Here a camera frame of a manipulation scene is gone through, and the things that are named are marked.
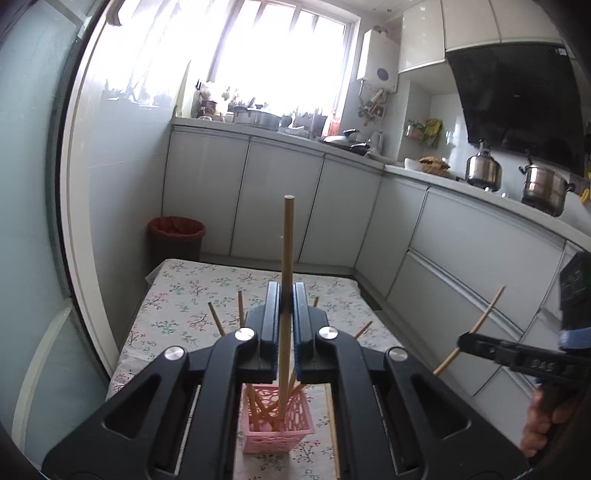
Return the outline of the right hand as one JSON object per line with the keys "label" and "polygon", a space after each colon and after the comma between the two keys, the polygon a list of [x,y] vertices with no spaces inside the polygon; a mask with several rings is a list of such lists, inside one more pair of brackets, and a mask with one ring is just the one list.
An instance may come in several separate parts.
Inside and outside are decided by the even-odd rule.
{"label": "right hand", "polygon": [[527,458],[534,457],[548,443],[548,432],[554,425],[568,423],[580,403],[580,396],[566,400],[551,413],[542,408],[546,399],[544,385],[534,392],[528,408],[527,422],[523,429],[520,450]]}

